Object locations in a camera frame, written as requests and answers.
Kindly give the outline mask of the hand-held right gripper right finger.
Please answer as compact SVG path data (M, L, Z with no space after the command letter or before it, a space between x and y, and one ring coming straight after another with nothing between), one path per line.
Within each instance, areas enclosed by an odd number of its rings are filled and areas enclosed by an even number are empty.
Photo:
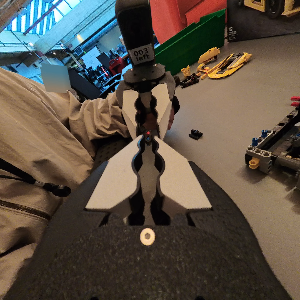
M188 160L155 136L152 140L155 167L159 172L152 201L155 223L170 223L177 214L212 209Z

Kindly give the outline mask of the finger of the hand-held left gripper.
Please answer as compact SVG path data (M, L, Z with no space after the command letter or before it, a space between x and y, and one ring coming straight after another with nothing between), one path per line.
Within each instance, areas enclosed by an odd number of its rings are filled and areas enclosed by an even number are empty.
M151 130L155 130L161 140L164 140L172 109L167 84L158 84L152 89L152 98L156 100L156 106L151 114Z
M136 101L139 98L139 93L135 90L125 90L123 92L122 115L126 122L132 139L136 139L140 134L137 121Z

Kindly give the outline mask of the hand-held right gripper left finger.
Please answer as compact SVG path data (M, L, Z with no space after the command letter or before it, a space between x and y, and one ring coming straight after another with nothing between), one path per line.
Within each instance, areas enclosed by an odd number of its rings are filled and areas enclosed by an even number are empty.
M138 136L109 159L85 208L88 211L117 213L130 225L144 224L144 199L140 170L144 135Z

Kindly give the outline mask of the black brick car chassis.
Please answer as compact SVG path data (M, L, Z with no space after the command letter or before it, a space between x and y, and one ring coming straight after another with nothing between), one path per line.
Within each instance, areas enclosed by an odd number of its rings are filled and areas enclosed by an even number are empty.
M293 96L290 100L294 109L272 129L262 130L246 148L245 163L250 169L268 174L272 166L279 165L299 176L300 97Z

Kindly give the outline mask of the person's left forearm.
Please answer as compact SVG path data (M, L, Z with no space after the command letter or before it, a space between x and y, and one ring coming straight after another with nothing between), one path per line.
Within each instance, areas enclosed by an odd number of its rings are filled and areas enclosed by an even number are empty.
M105 99L97 98L80 103L71 93L50 92L51 107L59 120L68 127L72 135L94 159L96 146L94 140L120 134L129 138L129 130L122 117L116 92L109 93Z

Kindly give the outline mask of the grey desk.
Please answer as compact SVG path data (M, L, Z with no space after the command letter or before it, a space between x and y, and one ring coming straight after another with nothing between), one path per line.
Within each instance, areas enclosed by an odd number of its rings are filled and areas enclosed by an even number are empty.
M206 78L176 89L180 110L165 142L195 162L236 203L251 225L277 278L299 299L299 190L279 169L269 175L245 165L245 149L271 129L299 96L299 34L226 43L218 61L249 52L251 60L232 76ZM203 133L199 140L191 130Z

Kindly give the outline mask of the person's left hand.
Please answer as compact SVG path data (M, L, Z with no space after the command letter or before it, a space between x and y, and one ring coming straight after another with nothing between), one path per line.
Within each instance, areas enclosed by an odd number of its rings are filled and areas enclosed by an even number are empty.
M172 106L172 109L171 109L171 112L170 112L170 119L169 119L168 129L167 130L171 129L172 124L174 122L174 117L175 117L175 110L174 110L174 107Z

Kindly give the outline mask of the red Lego storage case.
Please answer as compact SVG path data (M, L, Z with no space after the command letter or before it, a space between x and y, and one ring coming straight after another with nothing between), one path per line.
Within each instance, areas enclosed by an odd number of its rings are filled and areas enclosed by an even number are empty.
M227 7L226 0L155 0L150 4L155 31L161 28L180 31L201 17Z

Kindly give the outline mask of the black red brick piece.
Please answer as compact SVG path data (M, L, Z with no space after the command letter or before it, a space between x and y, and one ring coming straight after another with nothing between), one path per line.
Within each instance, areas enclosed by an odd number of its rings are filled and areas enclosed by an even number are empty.
M199 83L199 78L201 77L201 73L193 73L190 76L186 77L184 80L180 82L181 88L186 88L191 85Z

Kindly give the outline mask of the black perforated chair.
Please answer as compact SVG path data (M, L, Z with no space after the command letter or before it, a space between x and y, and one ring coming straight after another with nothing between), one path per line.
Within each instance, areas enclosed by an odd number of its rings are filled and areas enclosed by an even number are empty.
M96 145L97 152L92 172L95 171L103 162L108 161L111 157L116 155L132 141L131 137L125 138L121 135L95 140L94 144Z

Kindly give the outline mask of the green plastic bin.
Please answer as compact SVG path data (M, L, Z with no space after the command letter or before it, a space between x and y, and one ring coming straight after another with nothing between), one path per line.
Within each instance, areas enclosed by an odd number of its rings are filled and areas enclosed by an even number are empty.
M208 14L192 23L155 49L156 63L175 75L192 65L210 48L224 45L226 9Z

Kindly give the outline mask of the short yellow brick fender assembly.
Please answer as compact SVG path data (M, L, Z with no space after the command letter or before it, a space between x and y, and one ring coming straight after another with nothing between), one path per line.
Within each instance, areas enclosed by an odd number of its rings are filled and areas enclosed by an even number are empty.
M217 47L213 47L200 56L200 58L198 60L198 64L205 65L208 62L216 61L218 54L220 54L220 49Z

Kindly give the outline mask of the long yellow brick door assembly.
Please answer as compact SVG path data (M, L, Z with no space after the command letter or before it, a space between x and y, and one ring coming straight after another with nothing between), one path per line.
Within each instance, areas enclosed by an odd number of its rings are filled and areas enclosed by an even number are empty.
M205 74L203 74L202 76L200 76L200 74L197 74L196 76L201 78L202 80L206 77L209 77L211 79L225 78L232 75L239 68L241 68L251 57L252 54L246 52L230 54L226 59L224 59L208 71L205 71Z

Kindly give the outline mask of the person's beige jacket torso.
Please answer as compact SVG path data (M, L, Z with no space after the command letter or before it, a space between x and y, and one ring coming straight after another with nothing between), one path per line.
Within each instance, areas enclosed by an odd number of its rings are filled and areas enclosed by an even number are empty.
M43 84L1 68L1 158L35 179L75 189L94 159L51 107ZM1 299L31 259L62 197L1 178Z

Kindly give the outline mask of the dark toy car box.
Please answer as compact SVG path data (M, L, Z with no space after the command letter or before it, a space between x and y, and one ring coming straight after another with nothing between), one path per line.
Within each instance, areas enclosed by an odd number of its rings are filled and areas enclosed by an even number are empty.
M228 42L300 32L299 0L227 0Z

